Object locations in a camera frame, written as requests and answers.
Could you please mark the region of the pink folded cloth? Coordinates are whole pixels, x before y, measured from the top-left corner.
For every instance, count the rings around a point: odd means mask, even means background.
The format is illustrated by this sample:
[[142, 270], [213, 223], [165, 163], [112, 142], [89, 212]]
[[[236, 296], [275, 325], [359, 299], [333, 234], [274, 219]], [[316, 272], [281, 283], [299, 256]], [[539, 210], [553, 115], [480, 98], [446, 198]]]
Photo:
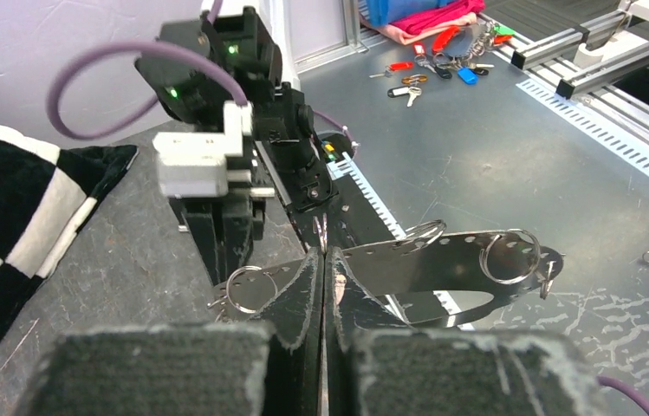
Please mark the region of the pink folded cloth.
[[366, 21], [365, 1], [359, 1], [358, 8], [362, 25], [397, 44], [409, 45], [436, 35], [450, 26], [464, 27], [476, 23], [477, 14], [485, 8], [485, 1], [451, 1], [446, 6], [415, 13], [382, 27], [374, 27]]

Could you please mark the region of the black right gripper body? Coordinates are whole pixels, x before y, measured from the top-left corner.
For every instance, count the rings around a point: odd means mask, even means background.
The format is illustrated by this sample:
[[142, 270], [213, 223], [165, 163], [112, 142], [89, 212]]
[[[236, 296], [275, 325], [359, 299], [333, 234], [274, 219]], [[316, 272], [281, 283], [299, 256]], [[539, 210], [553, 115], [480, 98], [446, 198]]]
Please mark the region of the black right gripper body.
[[170, 198], [169, 206], [182, 230], [191, 234], [211, 285], [250, 259], [255, 241], [263, 238], [267, 200], [243, 194], [221, 198]]

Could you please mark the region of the keys on far table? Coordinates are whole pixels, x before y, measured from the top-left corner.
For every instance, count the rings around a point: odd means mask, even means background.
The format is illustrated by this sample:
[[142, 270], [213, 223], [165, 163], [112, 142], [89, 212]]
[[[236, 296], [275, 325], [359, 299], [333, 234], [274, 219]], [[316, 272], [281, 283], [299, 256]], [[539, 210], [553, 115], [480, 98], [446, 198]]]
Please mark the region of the keys on far table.
[[403, 76], [397, 87], [386, 92], [389, 98], [405, 97], [406, 105], [412, 107], [423, 94], [424, 84], [431, 78], [448, 81], [457, 77], [467, 86], [477, 84], [493, 67], [489, 63], [480, 63], [477, 59], [494, 47], [510, 41], [512, 37], [511, 29], [494, 22], [451, 25], [438, 32], [429, 48], [421, 42], [415, 42], [410, 62], [391, 63], [379, 73], [368, 77], [389, 78], [399, 72], [417, 69], [417, 74]]

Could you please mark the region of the blue plastic bin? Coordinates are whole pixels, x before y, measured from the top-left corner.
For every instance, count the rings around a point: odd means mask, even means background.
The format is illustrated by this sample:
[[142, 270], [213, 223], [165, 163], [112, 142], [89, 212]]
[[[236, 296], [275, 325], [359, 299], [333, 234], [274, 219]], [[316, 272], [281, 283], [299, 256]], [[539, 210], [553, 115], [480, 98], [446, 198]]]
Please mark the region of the blue plastic bin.
[[422, 11], [433, 10], [451, 3], [449, 0], [366, 0], [366, 21], [382, 27]]

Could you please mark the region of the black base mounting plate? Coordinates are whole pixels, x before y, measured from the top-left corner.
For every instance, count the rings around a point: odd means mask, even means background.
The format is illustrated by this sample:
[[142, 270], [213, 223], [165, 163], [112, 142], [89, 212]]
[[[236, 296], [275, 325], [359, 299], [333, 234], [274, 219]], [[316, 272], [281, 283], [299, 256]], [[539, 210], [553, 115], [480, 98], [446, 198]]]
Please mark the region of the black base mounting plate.
[[328, 245], [342, 249], [395, 239], [351, 176], [335, 180], [334, 186], [337, 194], [322, 205], [304, 212], [286, 208], [289, 222], [305, 251], [320, 246], [315, 218], [326, 229]]

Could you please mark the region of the far white slotted duct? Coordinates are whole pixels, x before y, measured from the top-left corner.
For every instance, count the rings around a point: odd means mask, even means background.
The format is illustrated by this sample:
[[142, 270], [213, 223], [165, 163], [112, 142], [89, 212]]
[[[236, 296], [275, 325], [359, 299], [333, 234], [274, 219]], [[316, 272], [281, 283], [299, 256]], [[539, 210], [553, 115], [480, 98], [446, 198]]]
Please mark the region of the far white slotted duct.
[[642, 139], [594, 110], [561, 98], [538, 81], [528, 78], [516, 87], [649, 178], [649, 144]]

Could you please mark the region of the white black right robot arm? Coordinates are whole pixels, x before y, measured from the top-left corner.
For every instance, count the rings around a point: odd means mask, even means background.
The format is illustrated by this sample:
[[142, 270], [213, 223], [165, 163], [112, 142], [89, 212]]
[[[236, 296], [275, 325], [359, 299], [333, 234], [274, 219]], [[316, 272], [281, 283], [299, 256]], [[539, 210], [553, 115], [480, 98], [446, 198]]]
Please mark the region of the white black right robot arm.
[[337, 193], [301, 91], [282, 77], [282, 51], [252, 7], [235, 16], [165, 23], [134, 66], [190, 133], [153, 139], [161, 192], [189, 231], [212, 284], [263, 236], [266, 204], [291, 211]]

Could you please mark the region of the black white checkered pillow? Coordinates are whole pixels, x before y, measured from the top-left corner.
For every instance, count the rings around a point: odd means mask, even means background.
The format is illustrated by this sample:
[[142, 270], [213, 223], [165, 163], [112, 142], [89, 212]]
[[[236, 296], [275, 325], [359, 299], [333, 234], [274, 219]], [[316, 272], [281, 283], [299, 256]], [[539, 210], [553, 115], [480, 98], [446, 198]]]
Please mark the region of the black white checkered pillow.
[[137, 155], [63, 149], [0, 125], [0, 342]]

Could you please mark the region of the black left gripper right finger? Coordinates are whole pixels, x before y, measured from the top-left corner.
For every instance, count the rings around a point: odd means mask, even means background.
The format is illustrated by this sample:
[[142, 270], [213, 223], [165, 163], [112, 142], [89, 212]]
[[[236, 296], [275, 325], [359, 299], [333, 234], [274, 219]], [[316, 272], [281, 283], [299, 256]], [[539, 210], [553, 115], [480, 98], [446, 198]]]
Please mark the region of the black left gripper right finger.
[[602, 415], [579, 349], [546, 331], [413, 328], [390, 314], [344, 253], [325, 262], [332, 415]]

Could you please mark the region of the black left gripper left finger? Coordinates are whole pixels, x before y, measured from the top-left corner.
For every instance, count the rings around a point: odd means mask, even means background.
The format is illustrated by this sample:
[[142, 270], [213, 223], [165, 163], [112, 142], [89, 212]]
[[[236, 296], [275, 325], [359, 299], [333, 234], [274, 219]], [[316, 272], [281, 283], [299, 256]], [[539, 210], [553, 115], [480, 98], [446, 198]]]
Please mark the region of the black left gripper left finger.
[[98, 327], [61, 336], [18, 415], [316, 415], [323, 255], [250, 318]]

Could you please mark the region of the aluminium frame rail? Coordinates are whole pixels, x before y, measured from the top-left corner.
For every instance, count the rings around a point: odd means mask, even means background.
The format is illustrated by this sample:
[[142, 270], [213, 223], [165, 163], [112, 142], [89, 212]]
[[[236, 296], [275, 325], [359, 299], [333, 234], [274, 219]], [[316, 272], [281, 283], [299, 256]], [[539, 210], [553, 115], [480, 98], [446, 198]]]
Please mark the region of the aluminium frame rail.
[[262, 1], [265, 22], [282, 50], [284, 75], [296, 77], [384, 42], [360, 22], [359, 6], [354, 0]]

